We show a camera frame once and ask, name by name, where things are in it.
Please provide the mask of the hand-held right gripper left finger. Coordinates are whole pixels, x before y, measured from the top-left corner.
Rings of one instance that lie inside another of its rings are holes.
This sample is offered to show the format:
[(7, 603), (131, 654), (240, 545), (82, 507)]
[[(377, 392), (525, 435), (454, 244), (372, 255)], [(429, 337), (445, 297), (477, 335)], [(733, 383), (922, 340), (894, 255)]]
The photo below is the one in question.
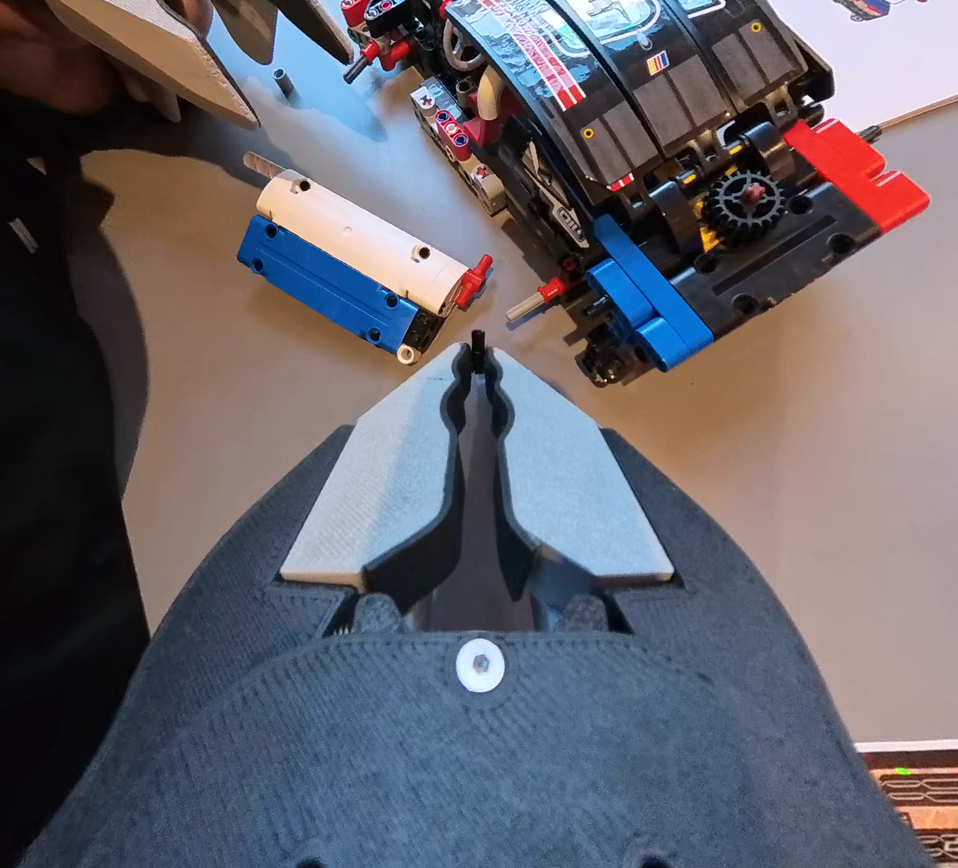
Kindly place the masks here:
[(472, 383), (472, 348), (451, 345), (357, 420), (280, 567), (285, 582), (386, 595), (406, 614), (449, 577)]

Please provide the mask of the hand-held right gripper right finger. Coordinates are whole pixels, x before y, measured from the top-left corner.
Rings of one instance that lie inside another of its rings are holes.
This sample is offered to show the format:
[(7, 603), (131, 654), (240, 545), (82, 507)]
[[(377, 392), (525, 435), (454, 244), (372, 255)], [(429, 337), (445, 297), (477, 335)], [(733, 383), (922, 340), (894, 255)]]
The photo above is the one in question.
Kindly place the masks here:
[(664, 584), (676, 573), (600, 426), (502, 350), (486, 352), (498, 562), (509, 596)]

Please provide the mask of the white blue brick door panel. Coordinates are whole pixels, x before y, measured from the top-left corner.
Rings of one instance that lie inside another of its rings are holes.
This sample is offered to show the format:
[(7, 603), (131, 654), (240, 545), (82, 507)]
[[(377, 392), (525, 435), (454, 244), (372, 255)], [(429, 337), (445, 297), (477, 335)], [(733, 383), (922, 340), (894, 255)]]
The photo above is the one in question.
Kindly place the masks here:
[(239, 262), (401, 364), (485, 286), (491, 255), (468, 267), (295, 170), (251, 152), (243, 164), (268, 182)]

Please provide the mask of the grey desk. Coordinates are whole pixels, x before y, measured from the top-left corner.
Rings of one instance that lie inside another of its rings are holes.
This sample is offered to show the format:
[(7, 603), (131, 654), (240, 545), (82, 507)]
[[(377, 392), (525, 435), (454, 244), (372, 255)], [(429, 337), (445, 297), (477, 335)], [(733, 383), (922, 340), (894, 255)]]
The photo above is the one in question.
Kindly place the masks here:
[(857, 742), (956, 738), (956, 108), (879, 142), (927, 213), (676, 371), (598, 388), (565, 311), (508, 326), (550, 262), (423, 133), (413, 73), (343, 84), (281, 19), (288, 101), (221, 24), (211, 42), (262, 128), (188, 108), (134, 121), (81, 157), (69, 198), (152, 629), (250, 505), (408, 375), (239, 264), (254, 151), (459, 260), (492, 254), (429, 359), (483, 329), (687, 491), (774, 587)]

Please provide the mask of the person's left hand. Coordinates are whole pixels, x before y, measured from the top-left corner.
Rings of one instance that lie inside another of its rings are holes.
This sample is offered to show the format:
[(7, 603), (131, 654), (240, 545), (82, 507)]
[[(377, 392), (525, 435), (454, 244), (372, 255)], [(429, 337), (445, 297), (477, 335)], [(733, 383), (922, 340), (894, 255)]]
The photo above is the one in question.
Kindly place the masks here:
[(100, 111), (124, 92), (109, 60), (44, 0), (1, 0), (1, 89), (73, 115)]

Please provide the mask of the person's black jacket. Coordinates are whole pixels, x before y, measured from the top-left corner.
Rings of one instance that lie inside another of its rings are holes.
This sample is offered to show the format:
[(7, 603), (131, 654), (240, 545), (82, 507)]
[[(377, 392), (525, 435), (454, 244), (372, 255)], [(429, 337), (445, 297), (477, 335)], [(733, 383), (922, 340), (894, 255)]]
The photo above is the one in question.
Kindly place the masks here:
[(2, 866), (96, 754), (150, 638), (101, 347), (78, 311), (54, 181), (30, 164), (98, 122), (2, 93)]

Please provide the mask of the toy brick race car model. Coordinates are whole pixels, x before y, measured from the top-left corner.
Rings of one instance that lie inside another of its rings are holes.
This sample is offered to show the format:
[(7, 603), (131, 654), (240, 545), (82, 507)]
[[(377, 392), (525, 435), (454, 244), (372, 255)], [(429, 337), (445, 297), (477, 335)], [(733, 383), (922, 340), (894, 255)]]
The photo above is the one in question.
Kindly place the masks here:
[(556, 275), (507, 314), (590, 322), (598, 386), (662, 372), (923, 213), (825, 119), (832, 69), (767, 0), (341, 0), (358, 59), (423, 76), (415, 114)]

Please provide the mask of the colourful sticker sheet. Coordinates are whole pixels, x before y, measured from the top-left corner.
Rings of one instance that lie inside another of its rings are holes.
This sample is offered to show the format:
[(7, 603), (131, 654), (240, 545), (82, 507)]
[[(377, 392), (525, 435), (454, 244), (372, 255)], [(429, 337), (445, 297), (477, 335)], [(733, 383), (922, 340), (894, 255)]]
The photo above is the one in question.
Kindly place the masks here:
[(937, 866), (957, 865), (957, 740), (856, 742), (856, 750)]

